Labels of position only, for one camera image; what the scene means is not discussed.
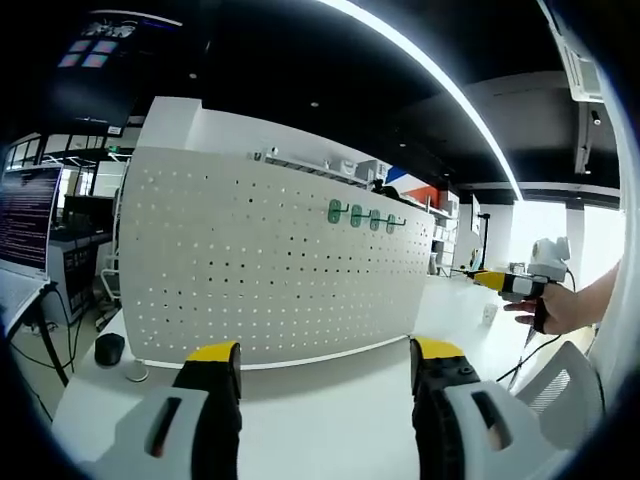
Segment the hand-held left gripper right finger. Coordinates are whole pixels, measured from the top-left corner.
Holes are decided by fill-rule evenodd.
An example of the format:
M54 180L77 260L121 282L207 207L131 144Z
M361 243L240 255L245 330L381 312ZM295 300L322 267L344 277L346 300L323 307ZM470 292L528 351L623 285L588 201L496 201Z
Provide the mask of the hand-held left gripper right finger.
M483 381L455 345L410 339L422 479L541 479L551 443L529 407Z

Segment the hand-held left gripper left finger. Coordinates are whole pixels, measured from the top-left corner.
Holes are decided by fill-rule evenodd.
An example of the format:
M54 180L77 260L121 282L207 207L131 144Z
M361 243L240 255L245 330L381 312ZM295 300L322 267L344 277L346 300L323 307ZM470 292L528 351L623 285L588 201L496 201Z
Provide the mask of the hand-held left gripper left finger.
M99 479L236 479L242 416L241 346L197 349L170 386L147 394L116 425Z

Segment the person's right hand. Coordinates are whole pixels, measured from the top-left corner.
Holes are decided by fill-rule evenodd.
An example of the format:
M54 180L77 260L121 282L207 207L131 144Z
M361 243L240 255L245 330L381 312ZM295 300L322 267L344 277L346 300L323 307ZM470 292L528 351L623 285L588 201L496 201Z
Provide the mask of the person's right hand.
M556 284L547 285L537 299L508 303L504 310L515 312L518 323L546 335L564 335L599 322L578 293Z

